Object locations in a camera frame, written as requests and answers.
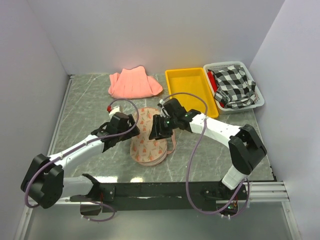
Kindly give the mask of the pink mesh laundry bag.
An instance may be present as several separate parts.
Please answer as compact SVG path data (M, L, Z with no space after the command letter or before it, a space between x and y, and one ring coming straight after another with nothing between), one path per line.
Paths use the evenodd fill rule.
M138 164L152 167L160 164L172 151L168 150L166 139L150 140L149 136L153 126L153 116L159 115L160 111L152 107L143 107L138 109L133 117L137 120L137 127L140 134L131 139L130 156Z

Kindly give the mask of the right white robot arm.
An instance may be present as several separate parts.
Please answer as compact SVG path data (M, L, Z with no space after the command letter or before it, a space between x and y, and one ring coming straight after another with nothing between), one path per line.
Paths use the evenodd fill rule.
M173 130L180 129L206 136L229 149L232 165L219 186L220 196L224 199L231 199L237 193L236 187L267 155L267 149L261 138L249 124L230 125L195 109L186 111L175 98L160 105L164 113L153 116L150 140L170 138Z

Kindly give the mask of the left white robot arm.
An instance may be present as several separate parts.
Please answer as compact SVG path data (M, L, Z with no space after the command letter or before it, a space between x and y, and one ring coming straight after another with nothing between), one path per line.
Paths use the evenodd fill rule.
M79 196L88 201L99 199L101 184L93 176L83 174L66 178L65 172L139 134L132 114L116 112L109 122L74 146L49 156L38 154L31 161L20 186L25 205L32 208L33 205L29 203L29 199L32 199L36 202L35 207L48 209L64 197Z

